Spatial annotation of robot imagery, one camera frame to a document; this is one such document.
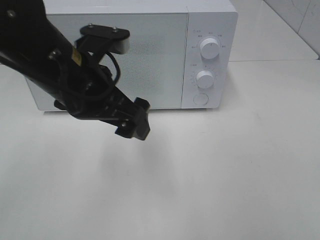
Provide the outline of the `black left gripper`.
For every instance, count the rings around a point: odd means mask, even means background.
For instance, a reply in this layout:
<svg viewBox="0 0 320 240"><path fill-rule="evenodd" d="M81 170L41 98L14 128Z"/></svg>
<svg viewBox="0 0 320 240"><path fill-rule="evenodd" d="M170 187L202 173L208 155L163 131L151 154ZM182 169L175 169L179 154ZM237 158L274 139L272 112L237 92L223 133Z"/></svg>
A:
<svg viewBox="0 0 320 240"><path fill-rule="evenodd" d="M117 88L121 70L112 54L109 58L115 66L115 76L94 55L87 55L81 65L72 65L62 56L56 57L60 70L57 88L61 98L54 101L54 106L78 120L114 125L115 133L121 137L144 141L150 133L150 104L139 97L131 101Z"/></svg>

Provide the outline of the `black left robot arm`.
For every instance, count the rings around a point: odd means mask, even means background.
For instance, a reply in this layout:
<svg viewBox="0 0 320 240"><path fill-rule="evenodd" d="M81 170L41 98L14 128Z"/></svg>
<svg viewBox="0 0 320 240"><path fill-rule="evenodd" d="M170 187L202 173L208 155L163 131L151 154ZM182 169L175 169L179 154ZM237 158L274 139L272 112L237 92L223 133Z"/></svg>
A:
<svg viewBox="0 0 320 240"><path fill-rule="evenodd" d="M124 138L150 132L147 100L130 100L117 88L121 70L114 55L126 52L126 29L89 24L75 44L48 20L41 0L0 3L0 62L54 98L54 106L79 120L116 126Z"/></svg>

